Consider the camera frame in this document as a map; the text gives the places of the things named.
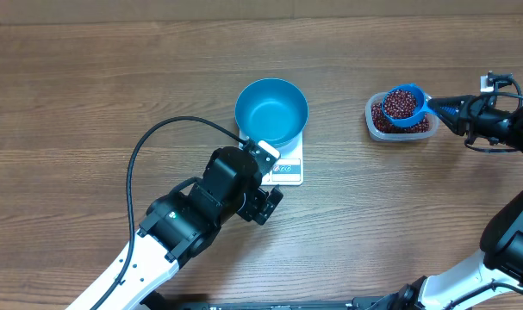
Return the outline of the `blue plastic measuring scoop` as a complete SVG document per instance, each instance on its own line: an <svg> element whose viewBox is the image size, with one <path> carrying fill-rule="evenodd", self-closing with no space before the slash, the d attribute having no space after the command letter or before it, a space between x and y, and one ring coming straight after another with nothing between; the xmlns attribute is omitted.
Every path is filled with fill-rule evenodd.
<svg viewBox="0 0 523 310"><path fill-rule="evenodd" d="M429 99L416 84L402 84L386 94L381 110L394 126L412 127L433 113L427 105Z"/></svg>

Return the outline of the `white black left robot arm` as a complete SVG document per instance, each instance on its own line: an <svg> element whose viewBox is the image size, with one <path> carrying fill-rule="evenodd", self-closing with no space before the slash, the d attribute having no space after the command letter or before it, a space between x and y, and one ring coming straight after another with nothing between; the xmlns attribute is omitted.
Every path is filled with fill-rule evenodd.
<svg viewBox="0 0 523 310"><path fill-rule="evenodd" d="M143 309L146 299L211 246L233 215L263 225L283 194L264 191L262 178L279 160L264 141L212 153L192 177L154 201L134 242L70 305L72 309Z"/></svg>

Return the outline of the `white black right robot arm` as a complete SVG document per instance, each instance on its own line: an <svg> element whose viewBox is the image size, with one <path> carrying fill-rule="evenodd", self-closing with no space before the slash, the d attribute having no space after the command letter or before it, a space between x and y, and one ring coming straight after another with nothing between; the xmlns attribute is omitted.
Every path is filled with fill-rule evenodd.
<svg viewBox="0 0 523 310"><path fill-rule="evenodd" d="M423 110L435 114L471 148L476 139L489 142L488 153L523 153L523 94L515 111L496 108L496 100L507 96L504 87L515 86L509 75L488 74L481 80L478 96L433 98ZM485 227L478 250L446 272L423 276L384 296L375 309L470 309L497 295L523 295L523 190Z"/></svg>

